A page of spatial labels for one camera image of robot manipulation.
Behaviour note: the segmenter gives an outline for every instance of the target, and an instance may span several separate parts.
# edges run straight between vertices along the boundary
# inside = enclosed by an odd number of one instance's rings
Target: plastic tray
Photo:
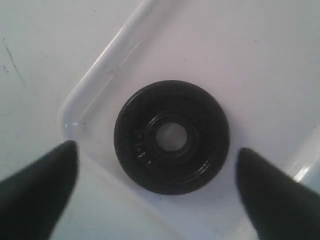
[[[112,183],[186,239],[254,239],[240,203],[235,161],[250,147],[300,181],[320,150],[320,31],[311,3],[145,0],[64,102],[58,122]],[[185,195],[148,192],[115,154],[118,113],[140,88],[196,84],[221,104],[231,145],[221,172]]]

